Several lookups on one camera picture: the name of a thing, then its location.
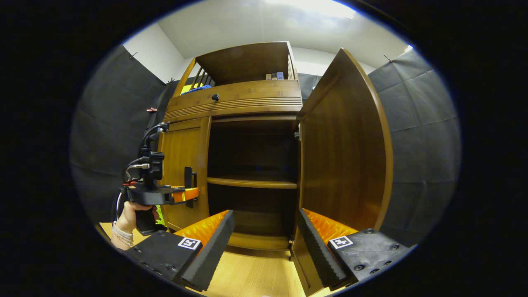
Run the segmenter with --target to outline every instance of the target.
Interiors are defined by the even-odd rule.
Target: wooden shelf
[[[244,188],[265,188],[265,189],[296,189],[297,184],[289,181],[260,181],[260,180],[240,180],[224,178],[207,178],[208,183],[230,185]]]
[[[287,250],[288,238],[286,236],[252,235],[233,232],[228,245],[259,249],[259,250]]]

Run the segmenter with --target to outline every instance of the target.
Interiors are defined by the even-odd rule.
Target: blue object
[[[183,95],[183,94],[190,93],[190,92],[194,92],[194,91],[198,91],[198,90],[203,90],[203,89],[210,89],[210,88],[211,88],[211,86],[209,86],[209,85],[205,85],[205,86],[201,86],[200,88],[192,89],[192,90],[190,90],[190,91],[187,91],[187,92],[185,92],[185,93],[182,93],[182,95]]]

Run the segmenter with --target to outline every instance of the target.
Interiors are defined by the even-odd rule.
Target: cabinet door
[[[190,166],[197,175],[200,188],[194,208],[185,204],[164,205],[162,214],[167,227],[179,230],[209,216],[207,200],[207,157],[211,117],[198,118],[171,124],[168,132],[159,139],[163,160],[163,179],[160,184],[181,185],[184,183],[184,168]]]
[[[340,49],[299,112],[299,206],[354,229],[379,229],[392,187],[392,144],[370,79]],[[307,296],[322,289],[297,230],[294,264]]]

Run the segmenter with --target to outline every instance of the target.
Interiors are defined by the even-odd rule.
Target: ceiling
[[[375,68],[404,53],[407,43],[360,13],[349,20],[263,0],[203,0],[158,21],[188,59],[236,45],[289,41],[292,47],[336,54],[343,47]]]

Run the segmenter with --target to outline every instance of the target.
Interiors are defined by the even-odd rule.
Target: black handle
[[[136,225],[141,235],[149,235],[159,230],[167,230],[165,226],[156,224],[152,208],[149,210],[136,210]]]

